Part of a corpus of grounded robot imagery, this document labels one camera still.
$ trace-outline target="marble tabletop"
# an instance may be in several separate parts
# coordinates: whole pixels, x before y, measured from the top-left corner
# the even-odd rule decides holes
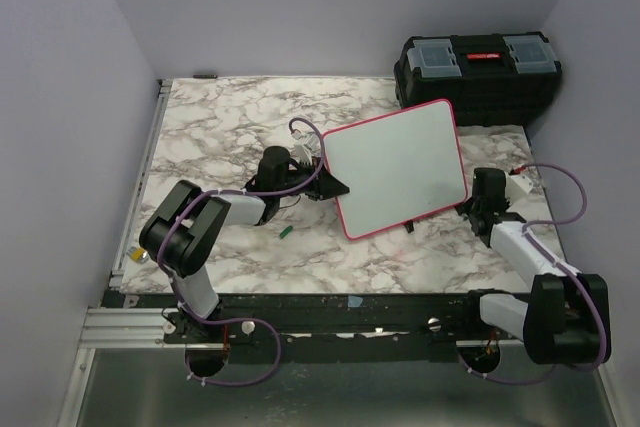
[[[293,147],[287,122],[301,116],[321,131],[399,108],[395,84],[386,78],[248,77],[173,82],[159,140],[148,173],[135,239],[180,179],[204,190],[239,188],[252,177],[263,150]],[[509,170],[531,161],[521,127],[459,128],[469,187],[475,167]],[[512,210],[526,219],[551,218],[540,178],[528,174],[533,191]],[[282,205],[293,204],[287,198]],[[284,239],[278,234],[287,226]],[[536,234],[557,254],[552,227]],[[455,210],[404,228],[349,241],[334,201],[300,202],[262,227],[223,229],[206,264],[222,293],[457,293],[474,288],[526,291],[499,255],[474,237]],[[170,292],[153,261],[126,260],[123,293]]]

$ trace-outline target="green marker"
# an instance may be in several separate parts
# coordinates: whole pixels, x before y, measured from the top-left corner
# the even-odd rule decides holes
[[[281,239],[284,239],[287,235],[289,235],[289,232],[291,232],[292,230],[293,230],[293,225],[290,225],[289,227],[284,229],[282,232],[280,232],[280,235],[278,237],[280,237]]]

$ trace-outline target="white board with red frame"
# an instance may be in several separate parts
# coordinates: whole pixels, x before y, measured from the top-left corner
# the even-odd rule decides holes
[[[350,189],[337,203],[351,240],[452,208],[468,195],[447,100],[356,122],[323,137],[327,169]]]

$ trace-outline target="toolbox lid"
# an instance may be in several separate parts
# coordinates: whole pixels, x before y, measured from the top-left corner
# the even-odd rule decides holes
[[[449,39],[414,40],[407,51],[411,70],[420,67],[422,77],[461,77]]]
[[[551,45],[539,35],[514,35],[504,37],[509,54],[516,63],[519,74],[557,72],[558,60]]]

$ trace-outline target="black toolbox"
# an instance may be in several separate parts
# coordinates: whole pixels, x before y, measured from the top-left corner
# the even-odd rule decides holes
[[[457,125],[526,125],[562,78],[540,32],[411,37],[393,71],[402,108],[448,99]]]

